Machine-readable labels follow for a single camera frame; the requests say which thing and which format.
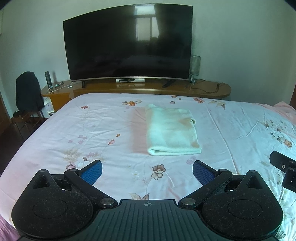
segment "white wall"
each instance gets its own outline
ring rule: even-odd
[[[9,104],[7,96],[6,96],[6,92],[4,90],[3,82],[2,82],[2,79],[1,79],[1,73],[0,73],[0,93],[1,93],[4,105],[6,107],[6,110],[7,110],[8,114],[9,114],[9,116],[11,117],[13,115],[13,112],[11,112],[12,109],[10,107],[10,104]]]
[[[41,88],[46,85],[45,71],[54,71],[58,81],[69,79],[64,20],[107,7],[148,2],[9,2],[0,36],[0,73],[9,114],[17,110],[15,79],[24,71],[34,71]],[[193,6],[192,53],[202,57],[200,78],[229,84],[231,100],[289,103],[296,81],[296,12],[284,0],[157,2]]]

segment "television screen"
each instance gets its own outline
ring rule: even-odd
[[[192,6],[112,7],[63,24],[71,80],[189,77]]]

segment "folded towel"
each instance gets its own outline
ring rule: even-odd
[[[153,156],[201,153],[190,110],[146,106],[147,151]]]

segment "black mount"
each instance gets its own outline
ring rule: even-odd
[[[277,151],[270,154],[269,161],[271,165],[286,173],[281,185],[296,192],[296,161]]]
[[[178,205],[173,199],[118,204],[92,186],[100,168],[96,160],[64,174],[38,171],[12,210],[20,240],[277,240],[283,212],[257,171],[233,175],[195,161],[193,174],[204,186]]]
[[[163,86],[162,88],[167,88],[170,85],[172,85],[174,82],[176,82],[176,80],[168,80]]]

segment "metal screw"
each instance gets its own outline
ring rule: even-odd
[[[195,200],[193,198],[183,198],[181,203],[184,205],[193,205],[195,203]]]
[[[112,205],[113,203],[115,203],[115,200],[113,198],[106,197],[101,200],[101,204],[105,206]]]

